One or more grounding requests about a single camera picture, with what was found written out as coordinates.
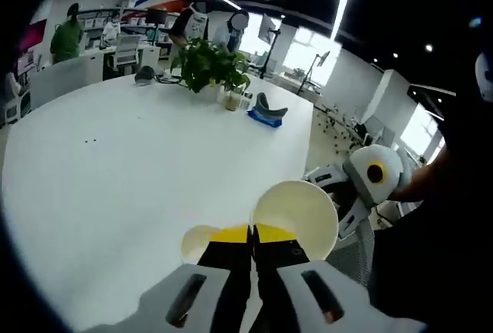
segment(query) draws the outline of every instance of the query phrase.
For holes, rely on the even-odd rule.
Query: window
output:
[[[431,155],[430,159],[428,160],[428,164],[432,163],[435,158],[437,158],[438,154],[441,152],[441,149],[445,145],[445,139],[441,138],[440,143],[437,146],[437,149],[434,150],[433,154]]]
[[[434,118],[421,104],[418,104],[401,135],[401,139],[418,156],[421,156],[428,148],[437,129],[438,124]]]
[[[331,43],[328,37],[300,27],[287,51],[283,66],[289,69],[304,69],[305,72],[308,72],[315,56],[317,54],[323,55],[332,48],[330,55],[321,67],[317,66],[320,59],[317,60],[311,75],[314,82],[325,86],[332,69],[334,69],[341,47],[338,43],[333,45]]]
[[[249,13],[250,20],[248,21],[248,27],[245,29],[243,39],[240,44],[240,50],[249,54],[257,54],[261,56],[264,52],[269,52],[270,45],[259,39],[260,23],[262,23],[262,15],[257,13]],[[276,26],[276,29],[280,26],[280,19],[270,18]]]

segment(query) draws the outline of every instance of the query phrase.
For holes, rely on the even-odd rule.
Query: paper cup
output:
[[[185,264],[197,264],[207,249],[210,238],[219,233],[218,227],[197,225],[188,230],[182,239],[182,261]]]
[[[296,234],[311,261],[327,258],[339,232],[332,199],[306,181],[284,181],[271,187],[259,199],[251,224],[266,224]]]

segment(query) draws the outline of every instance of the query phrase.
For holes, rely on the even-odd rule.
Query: green leaves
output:
[[[213,81],[224,84],[226,90],[250,84],[244,73],[248,61],[243,54],[225,52],[203,39],[191,40],[178,52],[171,63],[171,71],[178,67],[182,69],[186,85],[195,93]]]

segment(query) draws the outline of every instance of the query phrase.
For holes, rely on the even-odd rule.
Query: green shirt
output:
[[[81,38],[82,28],[79,22],[72,24],[68,20],[60,25],[55,31],[50,47],[53,64],[78,57]]]

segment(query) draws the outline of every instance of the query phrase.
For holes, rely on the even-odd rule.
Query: white round table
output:
[[[178,267],[191,227],[246,223],[258,198],[304,173],[313,106],[252,77],[272,129],[176,85],[133,76],[36,109],[9,134],[2,195],[13,241],[76,330],[115,323]]]

